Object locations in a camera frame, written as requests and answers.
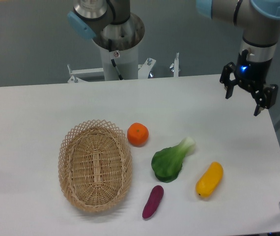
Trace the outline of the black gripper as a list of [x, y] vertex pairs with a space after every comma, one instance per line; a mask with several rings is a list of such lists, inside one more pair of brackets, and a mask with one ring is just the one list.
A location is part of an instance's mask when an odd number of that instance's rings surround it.
[[[266, 84], [266, 77], [272, 59], [263, 62], [247, 60], [249, 52], [242, 52], [238, 56], [236, 65], [229, 62], [223, 67], [220, 83], [226, 90], [225, 98], [229, 99], [233, 94], [236, 85], [249, 92], [256, 102], [254, 116], [258, 116], [264, 109], [270, 109], [275, 105], [278, 85]], [[231, 80], [230, 75], [234, 74], [235, 79]]]

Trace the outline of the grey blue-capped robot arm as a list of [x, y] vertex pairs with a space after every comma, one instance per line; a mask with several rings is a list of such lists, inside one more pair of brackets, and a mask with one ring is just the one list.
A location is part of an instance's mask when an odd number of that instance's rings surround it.
[[[267, 84], [266, 76], [280, 36], [280, 0], [198, 0], [196, 8], [244, 30], [237, 62], [221, 73], [226, 98], [239, 86], [255, 100], [255, 115], [272, 107], [278, 86]], [[76, 0], [67, 19], [81, 38], [99, 47], [107, 81], [140, 77], [138, 45], [145, 29], [128, 0]]]

